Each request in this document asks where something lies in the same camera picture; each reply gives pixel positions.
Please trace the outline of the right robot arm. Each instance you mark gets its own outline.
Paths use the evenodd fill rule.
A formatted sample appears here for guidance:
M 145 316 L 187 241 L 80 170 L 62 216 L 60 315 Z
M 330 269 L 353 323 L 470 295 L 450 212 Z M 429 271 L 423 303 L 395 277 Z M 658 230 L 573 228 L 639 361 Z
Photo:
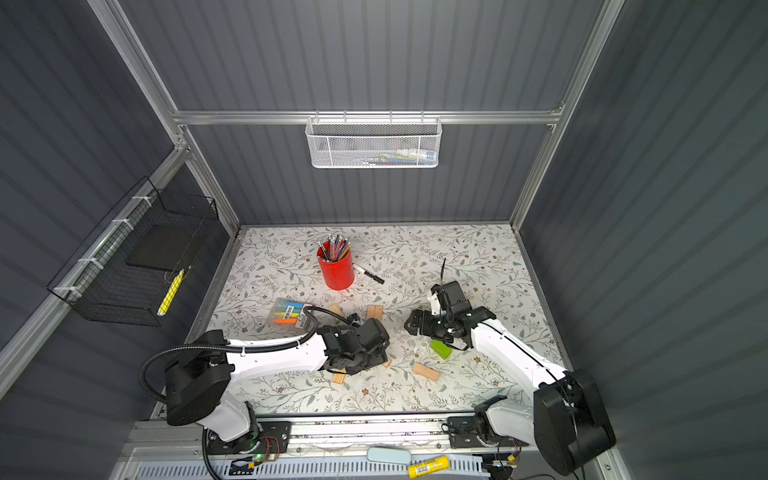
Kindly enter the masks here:
M 435 284 L 427 310 L 414 309 L 404 322 L 412 336 L 454 348 L 476 350 L 496 363 L 530 399 L 523 405 L 497 395 L 474 408 L 472 425 L 461 431 L 448 423 L 458 442 L 490 446 L 533 444 L 548 465 L 570 475 L 616 444 L 616 435 L 594 379 L 584 370 L 553 363 L 513 335 L 484 306 L 474 307 L 460 285 Z

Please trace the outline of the green block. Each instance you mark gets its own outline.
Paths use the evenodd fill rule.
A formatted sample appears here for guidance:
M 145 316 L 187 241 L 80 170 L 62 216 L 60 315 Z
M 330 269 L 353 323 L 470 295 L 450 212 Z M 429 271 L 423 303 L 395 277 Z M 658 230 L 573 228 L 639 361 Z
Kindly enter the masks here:
M 450 346 L 438 340 L 431 340 L 429 346 L 430 349 L 442 360 L 447 360 L 453 351 Z

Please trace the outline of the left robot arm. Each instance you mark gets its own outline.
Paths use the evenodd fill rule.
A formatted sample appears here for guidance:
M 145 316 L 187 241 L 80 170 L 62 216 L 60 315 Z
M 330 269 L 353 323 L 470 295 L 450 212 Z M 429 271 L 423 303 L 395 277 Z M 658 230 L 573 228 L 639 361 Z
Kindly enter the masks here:
M 298 324 L 304 333 L 283 340 L 226 339 L 221 330 L 208 331 L 147 358 L 139 385 L 166 406 L 168 425 L 198 424 L 231 443 L 258 432 L 252 408 L 234 395 L 237 384 L 286 372 L 355 375 L 388 361 L 390 336 L 378 319 L 305 304 Z

